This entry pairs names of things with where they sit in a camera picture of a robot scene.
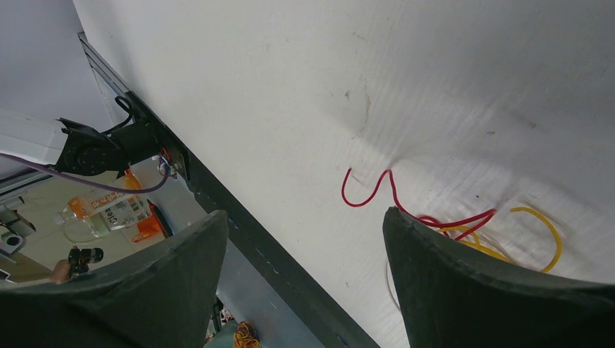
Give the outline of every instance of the purple cable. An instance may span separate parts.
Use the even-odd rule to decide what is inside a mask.
[[[162,178],[162,181],[160,181],[160,183],[158,183],[154,187],[144,188],[142,190],[130,190],[130,189],[126,189],[126,188],[119,188],[119,187],[113,187],[113,186],[109,186],[109,185],[104,185],[102,183],[94,183],[93,181],[89,181],[89,180],[82,179],[82,178],[76,178],[76,177],[74,177],[72,175],[68,175],[68,174],[57,172],[56,170],[52,170],[52,169],[49,169],[49,168],[45,167],[44,165],[40,165],[38,163],[30,162],[27,159],[23,159],[21,157],[13,156],[11,154],[3,154],[3,153],[0,152],[0,157],[8,158],[9,160],[13,160],[15,162],[19,162],[19,163],[21,163],[23,165],[27,165],[28,167],[30,167],[32,169],[36,169],[39,172],[44,172],[44,173],[47,173],[47,174],[50,174],[50,175],[53,175],[53,176],[57,176],[58,178],[68,179],[70,181],[75,181],[76,183],[82,183],[84,185],[90,185],[90,186],[96,187],[98,189],[103,189],[103,190],[108,190],[108,191],[113,191],[113,192],[120,192],[122,194],[148,194],[149,192],[156,191],[157,189],[161,188],[162,185],[164,185],[167,182],[168,171],[169,171],[169,167],[166,166],[165,172],[167,173],[167,175],[165,175]]]

